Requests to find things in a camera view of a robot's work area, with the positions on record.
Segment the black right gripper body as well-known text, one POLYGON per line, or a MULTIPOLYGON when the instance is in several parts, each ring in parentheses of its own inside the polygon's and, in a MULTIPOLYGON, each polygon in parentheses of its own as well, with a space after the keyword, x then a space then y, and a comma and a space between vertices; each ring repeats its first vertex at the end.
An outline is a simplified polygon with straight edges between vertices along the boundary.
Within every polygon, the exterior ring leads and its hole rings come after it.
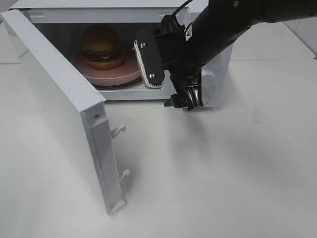
POLYGON ((186 52, 185 25, 180 25, 175 16, 163 17, 160 28, 155 30, 155 43, 159 61, 155 82, 164 80, 164 70, 168 70, 179 80, 202 81, 201 68, 186 52))

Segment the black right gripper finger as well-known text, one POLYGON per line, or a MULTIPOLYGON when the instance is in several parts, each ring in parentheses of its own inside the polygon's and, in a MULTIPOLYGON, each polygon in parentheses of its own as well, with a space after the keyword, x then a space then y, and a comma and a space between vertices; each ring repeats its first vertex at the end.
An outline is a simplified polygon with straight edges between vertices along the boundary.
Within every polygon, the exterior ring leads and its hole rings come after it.
POLYGON ((204 106, 201 74, 186 77, 172 74, 170 79, 176 94, 171 95, 170 99, 164 103, 165 107, 187 108, 190 111, 204 106))

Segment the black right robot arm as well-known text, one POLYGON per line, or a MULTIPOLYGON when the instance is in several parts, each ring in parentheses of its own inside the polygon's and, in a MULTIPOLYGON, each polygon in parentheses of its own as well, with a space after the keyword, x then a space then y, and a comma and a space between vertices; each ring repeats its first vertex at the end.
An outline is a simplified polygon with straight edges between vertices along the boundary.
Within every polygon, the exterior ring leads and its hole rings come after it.
POLYGON ((165 107, 203 106, 201 69, 253 25, 315 17, 315 0, 211 0, 188 26, 166 15, 155 38, 176 90, 165 107))

